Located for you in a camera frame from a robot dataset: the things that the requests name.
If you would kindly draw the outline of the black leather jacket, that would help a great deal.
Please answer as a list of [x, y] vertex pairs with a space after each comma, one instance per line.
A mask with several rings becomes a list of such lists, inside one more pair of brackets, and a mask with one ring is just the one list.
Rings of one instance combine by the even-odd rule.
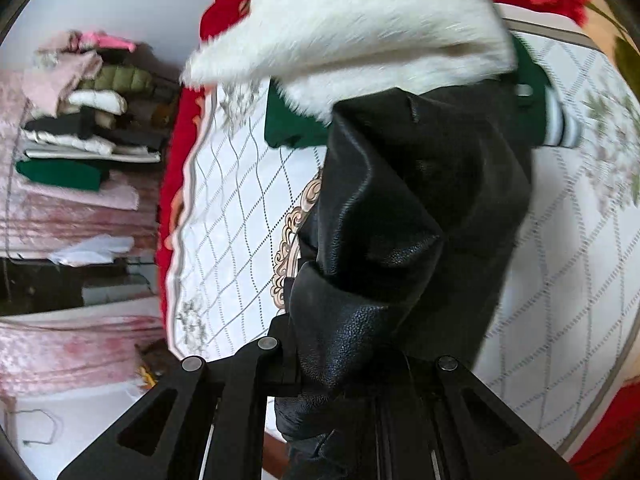
[[408, 358], [473, 365], [532, 194], [505, 81], [333, 107], [288, 313], [302, 393], [276, 402], [290, 479], [375, 477], [373, 399]]

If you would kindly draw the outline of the clothes rack with hanging garments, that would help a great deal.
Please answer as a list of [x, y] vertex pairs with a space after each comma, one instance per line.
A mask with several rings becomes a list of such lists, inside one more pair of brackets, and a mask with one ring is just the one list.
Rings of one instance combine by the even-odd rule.
[[175, 81], [140, 64], [142, 44], [67, 29], [22, 73], [25, 109], [14, 167], [27, 182], [96, 193], [157, 174], [175, 119]]

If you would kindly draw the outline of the white diamond-pattern floral sheet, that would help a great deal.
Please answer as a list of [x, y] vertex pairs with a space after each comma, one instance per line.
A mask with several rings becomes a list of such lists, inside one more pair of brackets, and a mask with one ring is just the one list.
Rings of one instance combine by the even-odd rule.
[[[569, 18], [508, 4], [500, 12], [582, 124], [582, 140], [534, 151], [532, 204], [474, 372], [571, 456], [639, 352], [639, 104]], [[178, 358], [225, 358], [264, 336], [296, 272], [295, 234], [317, 199], [324, 151], [270, 148], [266, 107], [263, 85], [204, 100], [166, 278]]]

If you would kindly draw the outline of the pink curtain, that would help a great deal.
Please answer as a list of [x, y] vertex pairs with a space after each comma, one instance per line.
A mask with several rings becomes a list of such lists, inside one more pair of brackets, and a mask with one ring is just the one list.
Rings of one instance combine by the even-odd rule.
[[[157, 176], [126, 177], [139, 193], [136, 210], [59, 200], [25, 190], [16, 174], [18, 124], [28, 105], [18, 73], [1, 76], [1, 253], [15, 262], [47, 259], [55, 252], [102, 235], [130, 238], [130, 257], [157, 248]], [[140, 312], [140, 302], [104, 304], [83, 311], [2, 318], [1, 396], [40, 396], [123, 382], [136, 372], [137, 347], [163, 337], [160, 308]]]

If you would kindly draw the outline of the green varsity jacket striped cuffs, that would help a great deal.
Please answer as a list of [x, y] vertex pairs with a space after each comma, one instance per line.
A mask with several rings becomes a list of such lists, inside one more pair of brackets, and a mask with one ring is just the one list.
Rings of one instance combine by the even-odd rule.
[[[566, 111], [547, 72], [534, 61], [526, 45], [513, 37], [518, 67], [501, 77], [513, 93], [515, 136], [533, 148], [577, 148], [582, 123]], [[265, 141], [270, 148], [313, 148], [326, 144], [329, 127], [296, 112], [270, 81], [265, 117]]]

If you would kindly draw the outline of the white fluffy folded garment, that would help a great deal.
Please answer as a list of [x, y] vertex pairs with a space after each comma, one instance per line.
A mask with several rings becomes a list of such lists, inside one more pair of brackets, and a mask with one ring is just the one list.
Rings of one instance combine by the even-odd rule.
[[235, 96], [271, 79], [293, 110], [328, 122], [341, 100], [474, 84], [515, 64], [491, 0], [250, 0], [245, 18], [191, 54], [181, 78]]

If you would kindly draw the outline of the red floral blanket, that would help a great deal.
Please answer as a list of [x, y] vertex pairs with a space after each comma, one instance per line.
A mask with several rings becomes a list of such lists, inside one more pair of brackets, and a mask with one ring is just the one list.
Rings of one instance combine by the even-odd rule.
[[[617, 68], [639, 104], [639, 13], [625, 10], [622, 0], [496, 0], [537, 13], [561, 15], [572, 20], [598, 46]], [[204, 100], [209, 94], [183, 92], [172, 136], [169, 166], [160, 193], [160, 229], [174, 242], [184, 211], [183, 168], [191, 154], [202, 123]], [[174, 246], [161, 249], [160, 304], [166, 320], [166, 278]], [[639, 463], [639, 352], [627, 366], [620, 388], [602, 414], [597, 426], [571, 455], [565, 456], [584, 479], [602, 479], [619, 466]]]

